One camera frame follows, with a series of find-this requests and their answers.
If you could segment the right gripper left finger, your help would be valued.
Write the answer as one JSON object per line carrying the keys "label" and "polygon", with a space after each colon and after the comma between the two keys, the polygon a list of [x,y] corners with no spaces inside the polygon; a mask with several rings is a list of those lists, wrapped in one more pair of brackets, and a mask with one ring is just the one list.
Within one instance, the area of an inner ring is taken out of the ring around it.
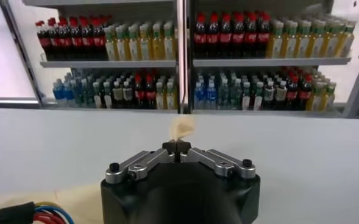
{"label": "right gripper left finger", "polygon": [[105,171],[108,184],[145,179],[148,173],[159,164],[174,163],[176,160],[176,141],[164,142],[155,151],[140,151],[122,163],[111,163]]}

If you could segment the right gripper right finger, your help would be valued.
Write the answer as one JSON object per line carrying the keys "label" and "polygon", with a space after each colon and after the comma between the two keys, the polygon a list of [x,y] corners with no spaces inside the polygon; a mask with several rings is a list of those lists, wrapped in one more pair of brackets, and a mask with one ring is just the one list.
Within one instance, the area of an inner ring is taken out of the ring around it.
{"label": "right gripper right finger", "polygon": [[250,159],[236,159],[215,149],[201,150],[192,147],[189,142],[176,142],[177,160],[186,176],[202,178],[216,176],[218,178],[239,177],[253,179],[256,167]]}

